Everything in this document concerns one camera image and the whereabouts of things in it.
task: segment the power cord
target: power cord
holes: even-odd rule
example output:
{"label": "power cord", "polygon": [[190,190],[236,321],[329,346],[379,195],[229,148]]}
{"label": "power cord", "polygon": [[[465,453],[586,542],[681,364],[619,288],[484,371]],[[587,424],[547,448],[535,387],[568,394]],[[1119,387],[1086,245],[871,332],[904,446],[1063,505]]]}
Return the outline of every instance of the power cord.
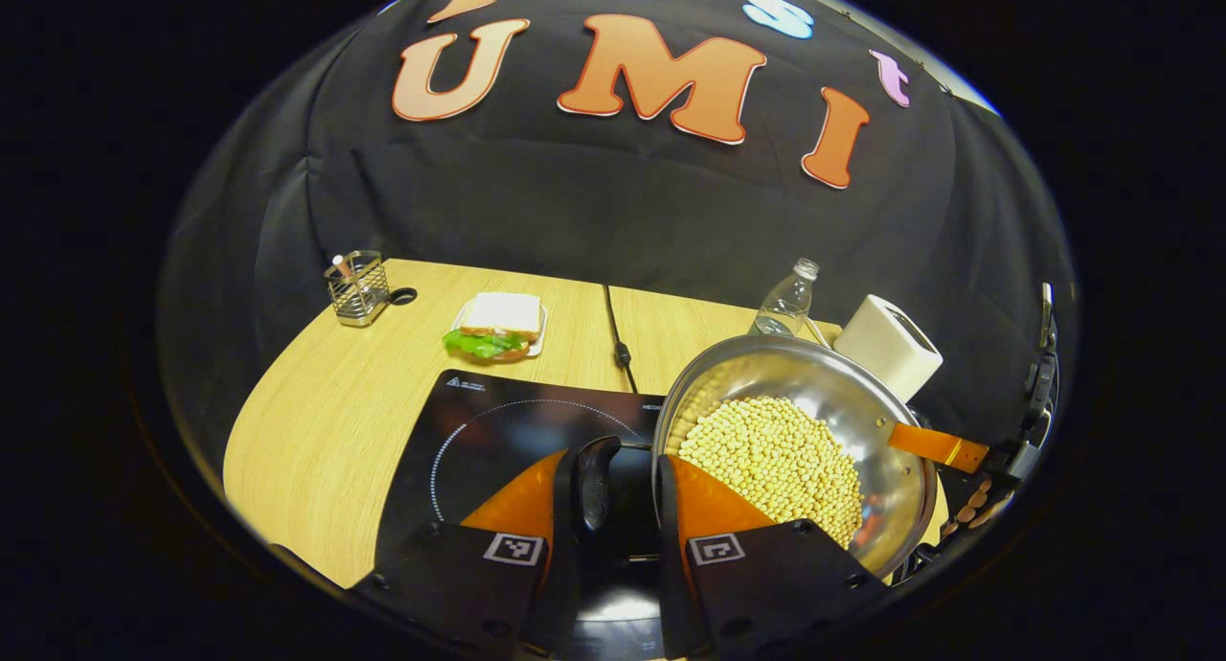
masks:
{"label": "power cord", "polygon": [[630,370],[630,347],[622,342],[622,336],[617,332],[617,316],[613,316],[613,296],[609,294],[609,287],[601,285],[604,288],[604,305],[609,310],[609,325],[613,326],[613,357],[617,359],[617,365],[625,369],[626,378],[630,379],[630,390],[639,391],[639,386],[634,383],[634,372]]}

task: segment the cooktop circle marking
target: cooktop circle marking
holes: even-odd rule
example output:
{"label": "cooktop circle marking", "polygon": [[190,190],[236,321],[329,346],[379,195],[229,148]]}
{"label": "cooktop circle marking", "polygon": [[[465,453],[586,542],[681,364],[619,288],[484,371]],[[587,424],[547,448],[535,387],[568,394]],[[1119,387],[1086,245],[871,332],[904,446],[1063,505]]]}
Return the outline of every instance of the cooktop circle marking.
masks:
{"label": "cooktop circle marking", "polygon": [[460,432],[465,430],[465,428],[467,428],[468,424],[471,424],[472,422],[476,422],[477,419],[481,419],[487,413],[497,412],[497,411],[499,411],[499,410],[501,410],[504,407],[512,407],[515,405],[526,405],[526,403],[530,403],[530,402],[557,402],[558,405],[571,405],[574,407],[582,407],[584,410],[587,410],[587,411],[591,411],[591,412],[595,412],[595,413],[600,413],[600,416],[602,416],[602,417],[608,417],[609,419],[613,419],[614,422],[617,422],[617,424],[619,427],[622,427],[623,429],[630,432],[631,434],[634,434],[639,439],[642,439],[642,435],[639,434],[639,432],[631,429],[630,427],[626,427],[625,422],[622,422],[617,417],[612,416],[612,413],[601,412],[600,410],[597,410],[595,407],[588,407],[588,406],[581,405],[579,402],[570,402],[569,400],[541,400],[541,399],[538,399],[538,400],[521,400],[519,402],[508,402],[506,405],[499,405],[498,407],[490,407],[489,410],[487,410],[487,411],[484,411],[482,413],[477,413],[476,417],[473,417],[472,419],[468,419],[463,424],[460,424],[456,428],[456,430],[451,432],[451,435],[449,435],[447,439],[445,441],[443,441],[443,448],[439,449],[438,455],[434,456],[434,465],[430,466],[430,504],[434,505],[434,514],[439,518],[439,521],[444,522],[445,520],[443,519],[443,510],[439,509],[439,494],[438,494],[438,492],[434,488],[434,478],[438,477],[438,475],[439,475],[439,462],[443,461],[443,453],[447,451],[447,446],[451,445],[451,441],[455,440],[455,438],[460,434]]}

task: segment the metal utensil holder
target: metal utensil holder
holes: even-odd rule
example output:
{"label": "metal utensil holder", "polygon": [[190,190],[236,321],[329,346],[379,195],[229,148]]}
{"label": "metal utensil holder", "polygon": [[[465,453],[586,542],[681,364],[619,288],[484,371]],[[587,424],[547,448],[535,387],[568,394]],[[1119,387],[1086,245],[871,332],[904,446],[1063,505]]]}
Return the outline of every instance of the metal utensil holder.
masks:
{"label": "metal utensil holder", "polygon": [[324,280],[332,309],[346,326],[368,326],[387,307],[387,271],[379,251],[351,251],[324,272]]}

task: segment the bottle cap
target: bottle cap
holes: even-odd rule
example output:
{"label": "bottle cap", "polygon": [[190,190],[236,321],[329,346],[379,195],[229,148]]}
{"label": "bottle cap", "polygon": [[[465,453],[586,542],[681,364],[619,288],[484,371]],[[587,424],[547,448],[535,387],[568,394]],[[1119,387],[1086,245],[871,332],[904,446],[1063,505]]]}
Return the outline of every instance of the bottle cap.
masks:
{"label": "bottle cap", "polygon": [[812,262],[809,259],[797,260],[796,267],[792,269],[797,273],[801,273],[802,278],[814,280],[818,277],[818,265]]}

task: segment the black cooktop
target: black cooktop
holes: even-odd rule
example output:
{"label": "black cooktop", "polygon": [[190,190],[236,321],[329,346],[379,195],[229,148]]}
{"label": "black cooktop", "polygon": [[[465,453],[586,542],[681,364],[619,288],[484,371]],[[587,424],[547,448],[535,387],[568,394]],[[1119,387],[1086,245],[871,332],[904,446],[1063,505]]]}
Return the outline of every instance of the black cooktop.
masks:
{"label": "black cooktop", "polygon": [[[379,525],[376,562],[429,521],[460,522],[535,461],[617,435],[651,443],[663,397],[595,391],[446,370],[413,427]],[[651,453],[622,448],[609,465],[618,557],[582,573],[568,657],[662,656],[660,536]]]}

